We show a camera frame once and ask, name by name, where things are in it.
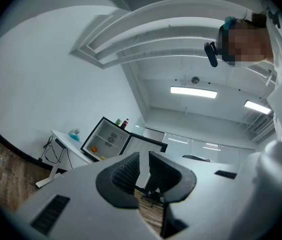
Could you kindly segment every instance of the person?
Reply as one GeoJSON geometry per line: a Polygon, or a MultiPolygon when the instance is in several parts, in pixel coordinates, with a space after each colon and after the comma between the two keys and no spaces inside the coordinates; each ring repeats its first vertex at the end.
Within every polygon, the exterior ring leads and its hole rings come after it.
{"type": "MultiPolygon", "coordinates": [[[[263,12],[252,13],[251,20],[246,17],[243,19],[226,17],[219,29],[216,49],[216,55],[220,55],[223,61],[232,66],[248,67],[260,62],[273,65],[276,74],[275,89],[277,89],[282,84],[282,13],[268,1],[263,12]]],[[[282,88],[275,93],[276,90],[272,93],[274,97],[272,100],[275,103],[273,107],[282,106],[282,100],[276,98],[282,97],[280,94],[282,88]]],[[[281,139],[282,124],[275,110],[274,112],[275,131],[277,138],[281,139]]]]}

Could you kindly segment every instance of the floor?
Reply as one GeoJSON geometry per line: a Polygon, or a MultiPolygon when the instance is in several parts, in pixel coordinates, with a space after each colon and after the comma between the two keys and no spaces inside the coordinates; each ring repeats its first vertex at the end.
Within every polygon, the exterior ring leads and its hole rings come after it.
{"type": "MultiPolygon", "coordinates": [[[[15,212],[18,207],[38,188],[36,182],[47,178],[50,171],[41,168],[15,153],[0,143],[0,206],[15,212]]],[[[143,219],[158,233],[162,227],[163,208],[157,202],[142,198],[144,194],[135,190],[134,196],[139,200],[139,212],[143,219]]]]}

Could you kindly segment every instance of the white desk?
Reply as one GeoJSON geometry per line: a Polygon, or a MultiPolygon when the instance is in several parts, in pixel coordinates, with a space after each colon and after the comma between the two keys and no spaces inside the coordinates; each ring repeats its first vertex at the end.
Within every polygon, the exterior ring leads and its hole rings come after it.
{"type": "MultiPolygon", "coordinates": [[[[94,161],[92,161],[90,158],[86,157],[85,154],[80,150],[82,143],[79,141],[74,140],[71,138],[68,134],[59,132],[57,130],[51,130],[52,135],[58,139],[64,146],[67,147],[69,153],[74,154],[78,158],[80,158],[83,162],[85,162],[87,165],[92,164],[94,161]]],[[[64,158],[66,152],[63,152],[60,161],[64,158]]],[[[38,188],[41,188],[42,186],[48,184],[49,182],[53,181],[57,177],[61,175],[61,173],[56,173],[59,168],[59,162],[57,162],[55,165],[53,165],[53,168],[51,170],[51,173],[48,178],[45,178],[43,180],[38,181],[35,185],[38,188]]]]}

